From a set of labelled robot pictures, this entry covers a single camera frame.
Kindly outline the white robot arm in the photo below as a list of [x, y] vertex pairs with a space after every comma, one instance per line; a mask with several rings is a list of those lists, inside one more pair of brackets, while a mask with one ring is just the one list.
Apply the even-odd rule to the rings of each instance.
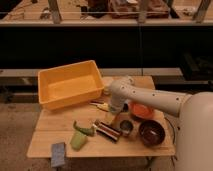
[[132, 77], [109, 85], [113, 114], [126, 100], [152, 107], [179, 118], [175, 171], [213, 171], [213, 92], [196, 94], [136, 87]]

